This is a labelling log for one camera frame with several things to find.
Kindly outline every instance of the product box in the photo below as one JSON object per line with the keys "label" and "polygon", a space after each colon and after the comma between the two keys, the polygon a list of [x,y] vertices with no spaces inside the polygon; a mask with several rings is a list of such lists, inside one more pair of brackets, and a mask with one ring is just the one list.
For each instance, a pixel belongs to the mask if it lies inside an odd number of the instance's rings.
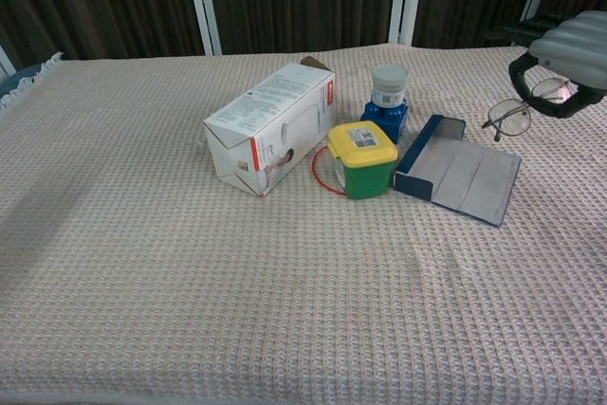
{"label": "product box", "polygon": [[263,196],[333,127],[335,76],[311,61],[285,65],[204,121],[221,180]]}
{"label": "product box", "polygon": [[396,167],[394,188],[499,227],[521,158],[463,140],[465,128],[430,117]]}

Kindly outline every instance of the bed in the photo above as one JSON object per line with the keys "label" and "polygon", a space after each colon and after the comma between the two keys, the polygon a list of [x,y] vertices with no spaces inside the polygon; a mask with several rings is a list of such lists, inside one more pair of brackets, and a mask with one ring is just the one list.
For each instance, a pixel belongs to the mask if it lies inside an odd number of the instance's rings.
{"label": "bed", "polygon": [[0,110],[0,402],[604,402],[607,103],[494,142],[523,52],[313,53],[338,122],[404,64],[408,131],[519,155],[499,229],[311,155],[262,199],[217,179],[202,120],[303,54],[48,65]]}

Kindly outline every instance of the label sticker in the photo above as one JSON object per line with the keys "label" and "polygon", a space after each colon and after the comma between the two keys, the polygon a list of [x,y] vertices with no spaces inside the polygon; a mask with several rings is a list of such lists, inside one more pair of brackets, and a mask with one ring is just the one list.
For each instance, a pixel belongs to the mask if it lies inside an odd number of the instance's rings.
{"label": "label sticker", "polygon": [[372,147],[379,144],[376,136],[368,128],[353,128],[348,130],[348,135],[357,147]]}

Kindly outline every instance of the yellow and green container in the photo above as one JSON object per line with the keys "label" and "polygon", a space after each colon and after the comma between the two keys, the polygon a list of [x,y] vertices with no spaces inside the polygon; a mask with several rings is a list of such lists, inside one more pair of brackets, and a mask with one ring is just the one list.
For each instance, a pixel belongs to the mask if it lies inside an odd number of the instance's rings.
{"label": "yellow and green container", "polygon": [[329,132],[329,150],[341,186],[352,199],[370,198],[388,188],[398,150],[373,122],[344,123]]}

